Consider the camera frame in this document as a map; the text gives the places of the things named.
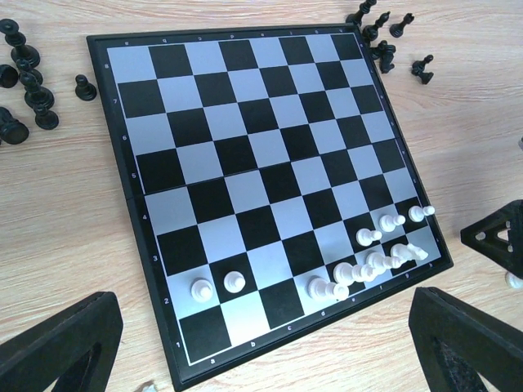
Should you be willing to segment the white pawn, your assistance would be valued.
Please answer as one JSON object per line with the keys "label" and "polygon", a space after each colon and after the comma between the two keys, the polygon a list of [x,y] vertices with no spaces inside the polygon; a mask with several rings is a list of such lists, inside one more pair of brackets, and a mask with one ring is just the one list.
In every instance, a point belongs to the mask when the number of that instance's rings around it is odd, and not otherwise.
{"label": "white pawn", "polygon": [[421,222],[427,216],[434,215],[435,212],[436,209],[432,205],[426,207],[414,205],[409,209],[409,219],[413,222]]}
{"label": "white pawn", "polygon": [[505,274],[505,281],[507,285],[514,289],[522,289],[523,288],[523,279],[518,278],[513,273],[507,272]]}
{"label": "white pawn", "polygon": [[241,292],[246,284],[245,277],[239,271],[230,271],[224,277],[224,287],[230,293]]}
{"label": "white pawn", "polygon": [[369,247],[373,242],[379,241],[381,238],[382,232],[375,229],[362,228],[356,232],[356,241],[362,247]]}
{"label": "white pawn", "polygon": [[195,301],[207,302],[213,296],[212,284],[205,278],[198,278],[191,284],[190,293]]}
{"label": "white pawn", "polygon": [[379,219],[379,226],[382,231],[390,233],[395,230],[396,227],[403,225],[406,222],[406,218],[403,215],[383,215]]}

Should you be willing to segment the white knight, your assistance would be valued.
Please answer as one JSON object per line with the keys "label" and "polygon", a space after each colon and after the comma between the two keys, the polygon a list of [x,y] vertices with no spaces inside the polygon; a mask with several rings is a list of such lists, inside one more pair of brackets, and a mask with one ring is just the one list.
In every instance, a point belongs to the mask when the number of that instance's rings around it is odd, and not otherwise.
{"label": "white knight", "polygon": [[397,243],[391,247],[391,256],[398,257],[402,261],[423,261],[428,257],[428,253],[412,243],[407,245]]}
{"label": "white knight", "polygon": [[147,381],[143,385],[141,385],[137,390],[137,392],[157,392],[156,386],[153,381]]}

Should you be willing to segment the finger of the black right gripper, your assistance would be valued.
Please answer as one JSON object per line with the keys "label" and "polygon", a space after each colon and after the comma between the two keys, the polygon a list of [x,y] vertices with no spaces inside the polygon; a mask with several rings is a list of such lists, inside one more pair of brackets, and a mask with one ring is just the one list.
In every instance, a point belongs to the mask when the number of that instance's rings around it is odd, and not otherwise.
{"label": "finger of the black right gripper", "polygon": [[522,278],[522,200],[513,200],[460,231],[461,243]]}

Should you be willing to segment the black pawn near board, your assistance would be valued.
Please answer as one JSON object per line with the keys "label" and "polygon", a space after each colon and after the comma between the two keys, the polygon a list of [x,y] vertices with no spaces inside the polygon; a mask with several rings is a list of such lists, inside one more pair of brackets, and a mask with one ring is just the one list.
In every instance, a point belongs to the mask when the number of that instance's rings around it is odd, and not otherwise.
{"label": "black pawn near board", "polygon": [[96,98],[96,87],[87,80],[87,77],[85,75],[78,74],[75,77],[75,82],[75,94],[80,100],[91,101]]}

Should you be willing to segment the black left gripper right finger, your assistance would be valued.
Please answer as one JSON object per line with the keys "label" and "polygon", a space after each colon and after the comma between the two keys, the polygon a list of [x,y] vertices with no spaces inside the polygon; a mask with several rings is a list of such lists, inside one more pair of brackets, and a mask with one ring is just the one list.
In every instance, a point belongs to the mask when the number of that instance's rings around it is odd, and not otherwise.
{"label": "black left gripper right finger", "polygon": [[522,332],[436,287],[418,287],[409,329],[431,391],[522,390]]}

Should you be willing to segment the black and silver chessboard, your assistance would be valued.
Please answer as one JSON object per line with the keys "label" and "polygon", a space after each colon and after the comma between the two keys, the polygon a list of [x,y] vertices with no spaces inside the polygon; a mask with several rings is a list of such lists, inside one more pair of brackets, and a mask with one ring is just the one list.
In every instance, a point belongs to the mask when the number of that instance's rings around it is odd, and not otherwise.
{"label": "black and silver chessboard", "polygon": [[[87,45],[172,383],[182,391],[453,264],[376,66],[352,25],[92,35]],[[383,215],[406,222],[387,233]],[[359,229],[382,238],[369,247]],[[315,277],[397,243],[344,301]],[[224,277],[239,271],[244,289]],[[212,298],[195,301],[205,278]]]}

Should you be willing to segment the black knight right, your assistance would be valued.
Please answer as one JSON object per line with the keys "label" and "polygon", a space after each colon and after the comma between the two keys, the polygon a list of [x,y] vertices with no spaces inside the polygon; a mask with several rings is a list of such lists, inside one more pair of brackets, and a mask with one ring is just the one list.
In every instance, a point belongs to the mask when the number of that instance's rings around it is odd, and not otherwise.
{"label": "black knight right", "polygon": [[396,46],[382,40],[376,47],[370,48],[370,55],[373,60],[380,60],[379,68],[383,74],[388,74],[395,65],[392,63],[396,53]]}

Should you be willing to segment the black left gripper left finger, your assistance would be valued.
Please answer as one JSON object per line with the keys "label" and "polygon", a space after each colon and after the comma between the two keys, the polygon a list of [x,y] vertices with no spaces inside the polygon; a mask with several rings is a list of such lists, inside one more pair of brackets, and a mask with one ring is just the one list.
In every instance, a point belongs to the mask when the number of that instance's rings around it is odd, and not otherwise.
{"label": "black left gripper left finger", "polygon": [[116,295],[95,292],[1,344],[1,390],[104,391],[122,331]]}

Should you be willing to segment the black rook lying left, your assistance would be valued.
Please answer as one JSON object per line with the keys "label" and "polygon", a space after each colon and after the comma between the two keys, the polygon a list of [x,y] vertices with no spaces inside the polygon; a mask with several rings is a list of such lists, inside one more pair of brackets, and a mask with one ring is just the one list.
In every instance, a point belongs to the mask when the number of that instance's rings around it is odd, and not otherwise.
{"label": "black rook lying left", "polygon": [[15,68],[10,65],[0,65],[0,87],[13,88],[19,80],[19,74]]}

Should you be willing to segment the black piece top left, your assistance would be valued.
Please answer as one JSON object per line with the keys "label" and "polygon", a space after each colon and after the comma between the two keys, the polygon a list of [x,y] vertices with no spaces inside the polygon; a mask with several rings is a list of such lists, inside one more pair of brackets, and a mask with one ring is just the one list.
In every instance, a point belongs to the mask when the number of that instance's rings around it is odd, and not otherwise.
{"label": "black piece top left", "polygon": [[31,109],[35,105],[45,105],[49,109],[54,105],[55,100],[52,92],[42,87],[31,73],[22,72],[20,82],[25,87],[25,103]]}

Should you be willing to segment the black knight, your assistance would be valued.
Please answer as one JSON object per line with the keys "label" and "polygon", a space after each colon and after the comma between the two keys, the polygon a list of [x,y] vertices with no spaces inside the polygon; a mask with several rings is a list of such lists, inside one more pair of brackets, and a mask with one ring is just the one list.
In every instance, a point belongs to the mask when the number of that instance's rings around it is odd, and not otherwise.
{"label": "black knight", "polygon": [[396,46],[382,40],[376,47],[370,48],[370,55],[373,60],[380,60],[379,68],[383,74],[388,74],[395,65],[392,63],[396,53]]}
{"label": "black knight", "polygon": [[29,137],[29,129],[13,118],[8,109],[1,108],[1,140],[10,145],[18,145]]}

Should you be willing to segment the black knight left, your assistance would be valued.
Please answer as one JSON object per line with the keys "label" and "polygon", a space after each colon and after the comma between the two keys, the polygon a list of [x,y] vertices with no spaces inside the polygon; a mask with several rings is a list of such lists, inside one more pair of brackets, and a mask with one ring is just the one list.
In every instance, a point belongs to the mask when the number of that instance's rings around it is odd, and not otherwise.
{"label": "black knight left", "polygon": [[1,108],[1,140],[10,145],[18,145],[29,137],[29,129],[13,118],[8,109]]}

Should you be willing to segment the black pawn left centre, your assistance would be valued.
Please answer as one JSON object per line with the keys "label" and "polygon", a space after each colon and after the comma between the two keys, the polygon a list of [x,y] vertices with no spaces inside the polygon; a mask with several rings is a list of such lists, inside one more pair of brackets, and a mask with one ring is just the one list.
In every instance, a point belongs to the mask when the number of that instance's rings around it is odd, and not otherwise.
{"label": "black pawn left centre", "polygon": [[58,115],[45,105],[35,105],[35,122],[44,130],[55,129],[59,125]]}

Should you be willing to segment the black pawn right lower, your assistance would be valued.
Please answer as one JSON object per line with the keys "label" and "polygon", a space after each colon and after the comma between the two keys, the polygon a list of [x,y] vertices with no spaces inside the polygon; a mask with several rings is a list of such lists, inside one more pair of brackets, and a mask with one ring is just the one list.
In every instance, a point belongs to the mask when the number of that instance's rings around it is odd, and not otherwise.
{"label": "black pawn right lower", "polygon": [[434,60],[434,56],[429,54],[423,60],[416,60],[412,63],[411,74],[419,77],[423,85],[427,85],[433,78],[433,72],[426,72],[426,66]]}

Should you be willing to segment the white bishop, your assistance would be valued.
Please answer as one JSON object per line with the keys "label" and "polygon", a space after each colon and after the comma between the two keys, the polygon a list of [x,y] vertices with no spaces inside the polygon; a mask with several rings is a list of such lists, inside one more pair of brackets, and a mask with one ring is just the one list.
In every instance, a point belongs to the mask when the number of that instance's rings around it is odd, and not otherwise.
{"label": "white bishop", "polygon": [[391,270],[400,268],[402,260],[397,256],[384,256],[378,252],[371,252],[366,257],[366,263],[376,270]]}

